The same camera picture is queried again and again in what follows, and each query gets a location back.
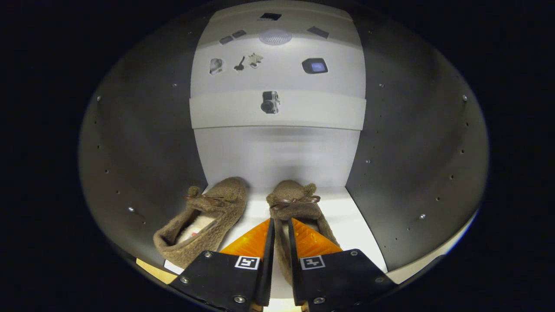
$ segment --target camera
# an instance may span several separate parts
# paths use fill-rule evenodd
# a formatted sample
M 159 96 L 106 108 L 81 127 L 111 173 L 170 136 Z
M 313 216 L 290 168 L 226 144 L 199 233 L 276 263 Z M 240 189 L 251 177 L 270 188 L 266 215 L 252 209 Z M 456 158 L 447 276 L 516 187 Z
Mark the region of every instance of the camera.
M 279 113 L 279 100 L 278 93 L 275 91 L 266 91 L 262 93 L 262 104 L 260 108 L 266 114 L 277 114 Z

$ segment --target screw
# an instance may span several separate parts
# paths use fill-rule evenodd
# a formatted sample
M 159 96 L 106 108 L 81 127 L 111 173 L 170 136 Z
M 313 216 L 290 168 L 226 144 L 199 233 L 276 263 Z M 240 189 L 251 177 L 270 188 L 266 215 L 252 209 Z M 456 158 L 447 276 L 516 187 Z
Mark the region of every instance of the screw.
M 245 303 L 246 299 L 243 296 L 235 296 L 235 297 L 233 297 L 233 301 L 235 301 L 237 303 Z
M 318 298 L 314 299 L 314 301 L 312 301 L 312 302 L 313 302 L 314 304 L 321 304 L 321 303 L 326 302 L 326 298 L 324 298 L 324 297 L 318 297 Z

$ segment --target white floor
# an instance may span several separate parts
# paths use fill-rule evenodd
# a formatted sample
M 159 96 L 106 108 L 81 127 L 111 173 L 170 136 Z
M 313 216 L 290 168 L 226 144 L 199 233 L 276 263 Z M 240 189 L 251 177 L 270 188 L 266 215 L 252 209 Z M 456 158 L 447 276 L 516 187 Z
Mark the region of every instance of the white floor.
M 245 213 L 239 222 L 227 233 L 219 250 L 222 250 L 270 217 L 266 196 L 272 191 L 273 188 L 248 189 Z M 321 197 L 318 205 L 330 224 L 341 248 L 343 250 L 360 249 L 378 268 L 386 273 L 387 268 L 380 248 L 347 189 L 345 187 L 318 188 L 315 195 Z M 183 269 L 178 268 L 169 261 L 166 261 L 164 266 L 176 274 L 183 272 Z M 281 275 L 276 261 L 273 266 L 270 297 L 274 300 L 280 299 L 279 301 L 282 301 L 281 299 L 286 299 L 291 300 L 291 302 L 293 297 L 292 288 Z

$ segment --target black background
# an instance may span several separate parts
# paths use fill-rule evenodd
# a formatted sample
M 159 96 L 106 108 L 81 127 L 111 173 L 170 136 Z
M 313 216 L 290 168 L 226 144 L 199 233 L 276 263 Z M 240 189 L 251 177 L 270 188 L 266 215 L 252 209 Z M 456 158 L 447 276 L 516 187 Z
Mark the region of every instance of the black background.
M 200 2 L 3 1 L 3 271 L 15 308 L 199 310 L 111 250 L 82 196 L 77 142 L 85 104 L 107 71 L 148 33 Z M 542 163 L 554 102 L 545 97 L 553 87 L 548 45 L 555 36 L 547 19 L 553 5 L 368 4 L 424 37 L 462 72 L 480 100 L 492 159 L 485 204 L 461 242 L 423 278 L 372 308 L 553 309 L 545 202 L 552 166 Z

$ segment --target brown fuzzy slipper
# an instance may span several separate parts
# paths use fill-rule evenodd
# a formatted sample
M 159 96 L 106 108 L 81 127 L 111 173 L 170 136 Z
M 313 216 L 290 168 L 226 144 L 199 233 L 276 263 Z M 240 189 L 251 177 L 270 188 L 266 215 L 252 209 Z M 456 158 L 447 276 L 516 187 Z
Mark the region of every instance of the brown fuzzy slipper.
M 287 227 L 289 219 L 295 218 L 305 223 L 339 246 L 320 207 L 318 207 L 317 202 L 320 197 L 313 196 L 314 192 L 316 192 L 314 183 L 303 187 L 295 181 L 286 180 L 280 182 L 274 191 L 266 197 L 266 201 L 270 204 L 270 216 L 274 218 L 275 224 L 275 257 L 285 280 L 291 285 L 291 250 L 289 247 L 289 228 Z
M 186 198 L 185 210 L 154 233 L 158 252 L 183 269 L 203 250 L 217 250 L 245 211 L 246 187 L 241 179 L 228 178 L 206 194 L 191 187 Z

